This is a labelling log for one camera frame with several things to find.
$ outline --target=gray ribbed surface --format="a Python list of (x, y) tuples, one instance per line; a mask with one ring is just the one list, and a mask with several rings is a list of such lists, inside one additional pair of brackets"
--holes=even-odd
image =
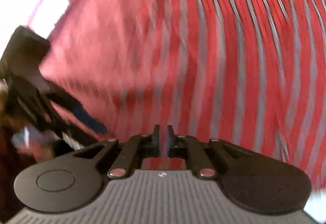
[(22, 210), (9, 224), (312, 224), (302, 211), (261, 216), (232, 204), (212, 181), (188, 170), (136, 170), (126, 180), (110, 181), (86, 207), (61, 215)]

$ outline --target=striped shirt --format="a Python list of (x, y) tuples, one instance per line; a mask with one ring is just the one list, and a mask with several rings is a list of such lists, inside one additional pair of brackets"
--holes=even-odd
[(325, 23), (325, 0), (71, 0), (41, 72), (121, 141), (160, 124), (164, 150), (172, 124), (289, 162), (322, 188)]

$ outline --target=striped fabric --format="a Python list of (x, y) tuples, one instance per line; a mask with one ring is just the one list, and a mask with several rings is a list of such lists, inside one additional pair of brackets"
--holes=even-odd
[[(326, 185), (325, 0), (74, 0), (46, 78), (121, 141), (172, 124)], [(178, 168), (179, 161), (147, 166)]]

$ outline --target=brown object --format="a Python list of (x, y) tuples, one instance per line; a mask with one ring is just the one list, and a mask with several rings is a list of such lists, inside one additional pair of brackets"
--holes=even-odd
[(0, 127), (0, 221), (6, 222), (13, 217), (23, 204), (14, 192), (14, 180), (25, 168), (35, 163), (31, 156), (20, 155), (11, 143), (14, 131)]

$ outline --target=metal pin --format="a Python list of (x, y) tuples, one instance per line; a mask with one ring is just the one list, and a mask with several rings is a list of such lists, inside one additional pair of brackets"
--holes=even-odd
[(126, 170), (122, 168), (116, 168), (110, 171), (110, 175), (113, 177), (121, 177), (126, 174)]
[(215, 175), (215, 170), (210, 168), (204, 168), (199, 171), (199, 174), (203, 177), (212, 177), (213, 175)]

